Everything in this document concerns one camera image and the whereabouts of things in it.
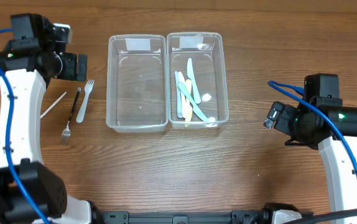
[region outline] white plastic stick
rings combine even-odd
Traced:
[[[47,110],[44,111],[42,115],[40,115],[40,118],[42,119],[47,114],[47,112],[49,112],[65,96],[65,94],[67,94],[67,92],[63,93],[49,108],[47,108]]]

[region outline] clear plastic container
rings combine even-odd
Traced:
[[[165,37],[109,38],[106,124],[119,133],[163,131],[168,122],[169,81]]]
[[[169,120],[175,129],[217,127],[228,120],[226,70],[221,35],[210,32],[179,32],[167,36],[167,74],[170,76]],[[198,107],[209,121],[194,113],[191,122],[177,116],[175,71],[187,77],[187,62],[192,58],[195,81],[201,96]]]

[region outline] plastic fork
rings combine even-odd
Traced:
[[[83,103],[80,106],[78,116],[76,117],[77,123],[81,123],[85,118],[87,101],[89,100],[89,96],[91,91],[93,90],[93,86],[94,86],[94,80],[88,80],[85,85],[85,99],[83,100]]]
[[[75,112],[75,107],[77,105],[79,94],[80,94],[80,87],[78,88],[78,91],[76,92],[75,101],[73,102],[73,106],[72,106],[71,114],[69,115],[67,127],[62,131],[62,134],[61,134],[60,145],[62,145],[62,146],[66,145],[68,143],[69,137],[71,136],[71,130],[69,130],[69,123],[71,122],[73,113]]]

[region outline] wooden table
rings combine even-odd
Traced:
[[[70,24],[67,51],[88,54],[88,78],[96,80],[69,146],[58,145],[60,135],[84,83],[52,80],[44,97],[42,111],[67,91],[42,119],[40,135],[45,165],[70,195],[129,212],[258,210],[265,202],[329,211],[318,152],[285,147],[287,136],[262,125],[273,101],[296,105],[266,83],[302,86],[306,75],[336,73],[344,104],[357,106],[357,14],[0,6],[0,29],[22,12]],[[105,124],[109,37],[181,31],[223,36],[229,121],[219,129],[115,133]],[[0,35],[0,51],[9,38]]]

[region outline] black cable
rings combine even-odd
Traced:
[[[312,218],[301,218],[299,220],[294,220],[291,222],[287,222],[285,224],[314,224],[318,222],[325,222],[330,220],[337,220],[341,218],[355,217],[357,216],[357,208],[344,210],[339,212],[330,212],[321,215],[315,215]]]

